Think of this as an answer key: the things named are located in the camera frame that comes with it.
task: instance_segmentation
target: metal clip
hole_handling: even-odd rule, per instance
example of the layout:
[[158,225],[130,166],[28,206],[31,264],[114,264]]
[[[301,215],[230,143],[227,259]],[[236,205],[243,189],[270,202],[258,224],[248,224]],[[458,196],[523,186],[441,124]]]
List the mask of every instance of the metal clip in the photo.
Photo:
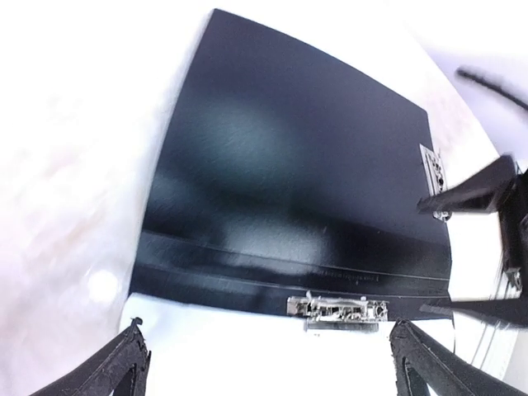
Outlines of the metal clip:
[[360,330],[377,332],[388,321],[386,301],[289,297],[286,312],[306,318],[306,329]]
[[[420,152],[422,153],[423,168],[426,171],[427,186],[429,187],[429,195],[436,196],[444,192],[447,188],[446,174],[440,156],[429,148],[420,144]],[[451,212],[433,212],[433,217],[446,222],[451,218]]]

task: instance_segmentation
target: black panel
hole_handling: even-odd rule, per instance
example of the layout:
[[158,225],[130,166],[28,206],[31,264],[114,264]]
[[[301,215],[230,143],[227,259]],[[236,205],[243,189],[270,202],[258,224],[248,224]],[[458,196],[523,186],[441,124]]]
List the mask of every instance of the black panel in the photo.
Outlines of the black panel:
[[449,298],[450,245],[416,210],[428,195],[419,144],[431,147],[424,110],[214,11],[167,130],[131,290],[265,314],[306,290],[404,296],[396,312],[430,317],[416,308]]

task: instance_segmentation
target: black robotic claw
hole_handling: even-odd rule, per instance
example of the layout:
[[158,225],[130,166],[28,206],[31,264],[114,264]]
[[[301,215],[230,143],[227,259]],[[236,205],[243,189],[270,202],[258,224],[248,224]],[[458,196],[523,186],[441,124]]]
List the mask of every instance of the black robotic claw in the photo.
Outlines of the black robotic claw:
[[398,320],[389,340],[398,396],[430,395],[428,384],[440,396],[526,396],[466,363],[409,321]]
[[79,367],[31,396],[144,396],[151,352],[140,318]]
[[528,328],[528,175],[517,172],[513,158],[501,156],[462,184],[420,200],[417,207],[422,213],[498,212],[502,269],[510,283],[521,290],[520,299],[431,303],[422,309],[460,311],[488,323]]

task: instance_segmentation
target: white surface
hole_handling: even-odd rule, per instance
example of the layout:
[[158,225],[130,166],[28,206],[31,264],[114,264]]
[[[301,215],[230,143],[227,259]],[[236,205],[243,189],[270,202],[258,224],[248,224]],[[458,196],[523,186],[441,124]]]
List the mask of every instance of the white surface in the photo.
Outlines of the white surface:
[[389,0],[482,123],[499,153],[528,159],[527,114],[509,101],[461,80],[473,66],[528,97],[528,24],[524,0]]
[[[121,329],[141,317],[153,359],[148,394],[396,394],[389,334],[305,332],[304,320],[133,294]],[[450,350],[450,320],[415,322]]]
[[[116,334],[156,154],[213,7],[314,45],[425,108],[451,185],[497,156],[445,76],[377,3],[4,4],[0,394],[30,394]],[[497,217],[454,216],[449,230],[451,294],[489,296]],[[94,298],[98,271],[118,280],[113,301]],[[457,353],[470,361],[482,328],[456,324]]]

